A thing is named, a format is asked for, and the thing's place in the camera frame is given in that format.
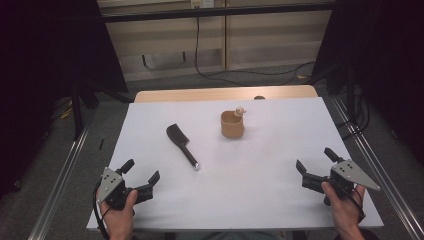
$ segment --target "white paper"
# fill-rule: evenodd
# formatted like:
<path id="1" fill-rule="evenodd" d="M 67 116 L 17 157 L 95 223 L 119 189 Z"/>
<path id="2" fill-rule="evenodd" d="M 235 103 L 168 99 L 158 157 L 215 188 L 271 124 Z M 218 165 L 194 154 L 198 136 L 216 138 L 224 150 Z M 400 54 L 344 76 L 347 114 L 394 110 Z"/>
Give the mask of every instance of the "white paper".
<path id="1" fill-rule="evenodd" d="M 242 106 L 240 139 L 221 134 L 220 115 Z M 196 171 L 168 138 L 177 123 L 190 139 Z M 324 195 L 303 188 L 299 159 L 309 173 L 328 176 L 326 147 L 350 156 L 321 98 L 131 104 L 110 168 L 128 159 L 127 187 L 159 170 L 154 198 L 134 207 L 134 228 L 153 231 L 228 231 L 332 227 Z M 383 226 L 366 194 L 362 226 Z M 92 214 L 87 228 L 96 228 Z"/>

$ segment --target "brush handle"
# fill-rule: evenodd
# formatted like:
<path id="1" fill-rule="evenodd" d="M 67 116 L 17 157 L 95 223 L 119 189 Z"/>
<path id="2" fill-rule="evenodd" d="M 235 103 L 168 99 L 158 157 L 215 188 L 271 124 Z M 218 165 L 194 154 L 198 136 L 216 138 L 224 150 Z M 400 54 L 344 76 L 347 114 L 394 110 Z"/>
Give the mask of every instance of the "brush handle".
<path id="1" fill-rule="evenodd" d="M 184 155 L 186 155 L 187 159 L 190 161 L 191 165 L 194 167 L 194 169 L 199 169 L 199 163 L 196 161 L 196 159 L 191 155 L 190 151 L 188 151 L 186 146 L 179 146 L 181 151 L 183 151 Z"/>

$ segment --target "black brush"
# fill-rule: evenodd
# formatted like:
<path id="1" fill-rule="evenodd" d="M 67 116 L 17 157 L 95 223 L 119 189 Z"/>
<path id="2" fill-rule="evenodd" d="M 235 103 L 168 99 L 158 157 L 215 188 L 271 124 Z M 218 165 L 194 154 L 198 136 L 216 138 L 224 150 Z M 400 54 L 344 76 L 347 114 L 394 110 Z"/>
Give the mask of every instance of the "black brush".
<path id="1" fill-rule="evenodd" d="M 194 159 L 193 155 L 191 155 L 191 153 L 186 147 L 187 143 L 190 140 L 184 135 L 178 125 L 173 124 L 169 126 L 166 129 L 166 133 L 168 134 L 169 139 L 171 139 L 171 141 L 175 143 L 175 145 L 177 145 L 181 149 L 181 151 L 183 151 L 184 155 L 186 155 L 187 159 L 190 161 L 191 165 L 193 165 L 194 169 L 198 170 L 200 167 L 199 163 L 196 161 L 196 159 Z"/>

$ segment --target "wrist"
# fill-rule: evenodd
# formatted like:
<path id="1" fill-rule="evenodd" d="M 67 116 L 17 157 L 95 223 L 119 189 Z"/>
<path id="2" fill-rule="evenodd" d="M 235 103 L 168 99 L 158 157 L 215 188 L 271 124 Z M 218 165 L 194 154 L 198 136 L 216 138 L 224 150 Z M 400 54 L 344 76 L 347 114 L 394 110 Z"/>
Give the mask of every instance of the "wrist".
<path id="1" fill-rule="evenodd" d="M 346 228 L 346 229 L 338 229 L 340 237 L 343 240 L 364 240 L 365 238 L 362 236 L 361 230 L 358 226 Z"/>

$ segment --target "human hand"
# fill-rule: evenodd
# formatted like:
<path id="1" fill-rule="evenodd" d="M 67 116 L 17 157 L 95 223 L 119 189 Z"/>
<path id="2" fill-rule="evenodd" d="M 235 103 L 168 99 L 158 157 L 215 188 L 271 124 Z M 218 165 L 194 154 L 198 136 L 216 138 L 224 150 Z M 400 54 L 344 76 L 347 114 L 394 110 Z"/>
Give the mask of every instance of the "human hand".
<path id="1" fill-rule="evenodd" d="M 129 240 L 133 233 L 133 207 L 137 201 L 137 190 L 132 190 L 121 211 L 113 210 L 109 204 L 102 202 L 100 212 L 106 223 L 110 240 Z"/>
<path id="2" fill-rule="evenodd" d="M 340 199 L 330 183 L 323 182 L 321 187 L 331 202 L 334 227 L 339 232 L 342 239 L 364 239 L 358 227 L 358 208 L 349 199 Z M 362 205 L 361 201 L 364 198 L 365 187 L 357 185 L 355 189 L 358 193 L 352 192 L 352 198 L 355 199 L 359 205 Z"/>

